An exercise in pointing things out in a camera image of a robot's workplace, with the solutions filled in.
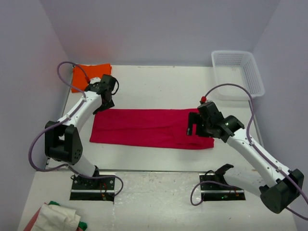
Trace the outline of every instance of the white plastic bin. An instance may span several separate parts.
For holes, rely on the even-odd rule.
[[[214,51],[212,62],[216,84],[234,83],[249,91],[252,97],[264,95],[262,79],[252,53],[247,51]],[[248,100],[247,94],[236,87],[217,89],[222,100]]]

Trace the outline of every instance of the gray wall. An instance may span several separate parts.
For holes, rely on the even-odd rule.
[[[308,176],[308,1],[282,0],[254,48],[265,87],[256,101],[257,120],[265,148]],[[308,193],[307,178],[304,191]],[[298,198],[291,206],[308,216]],[[307,222],[296,218],[298,230]]]
[[[79,63],[211,66],[214,50],[252,51],[279,0],[40,0]]]
[[[30,143],[63,106],[55,68],[67,56],[38,0],[1,0],[0,31],[0,229],[14,231],[34,177]],[[42,140],[34,156],[42,167]]]

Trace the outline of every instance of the red cloth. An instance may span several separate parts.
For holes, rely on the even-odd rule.
[[[188,113],[197,109],[109,109],[95,115],[90,142],[142,147],[206,149],[214,139],[187,136]]]

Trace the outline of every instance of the white cloth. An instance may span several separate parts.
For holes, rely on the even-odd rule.
[[[31,231],[76,231],[79,222],[76,210],[43,204]]]

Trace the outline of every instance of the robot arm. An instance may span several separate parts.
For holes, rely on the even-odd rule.
[[[81,97],[77,104],[57,122],[49,121],[46,124],[45,128],[48,128],[69,118],[63,124],[45,133],[46,156],[56,161],[68,163],[73,170],[84,176],[95,177],[98,175],[98,168],[82,154],[79,132],[91,114],[114,106],[112,91],[116,82],[117,80],[110,75],[103,75],[102,79],[92,79],[85,89],[86,97]],[[69,115],[77,108],[78,110],[70,117]]]
[[[300,188],[303,185],[303,174],[298,169],[291,171],[250,137],[251,143],[274,162],[280,171],[271,166],[249,143],[246,129],[237,118],[232,115],[224,118],[213,102],[201,102],[198,111],[199,113],[189,114],[187,134],[192,135],[195,124],[196,135],[221,139],[237,150],[260,174],[248,173],[240,168],[233,168],[232,165],[225,165],[217,174],[216,179],[220,183],[237,186],[260,196],[264,205],[274,213],[280,213],[300,195],[280,171],[289,173],[289,177]]]

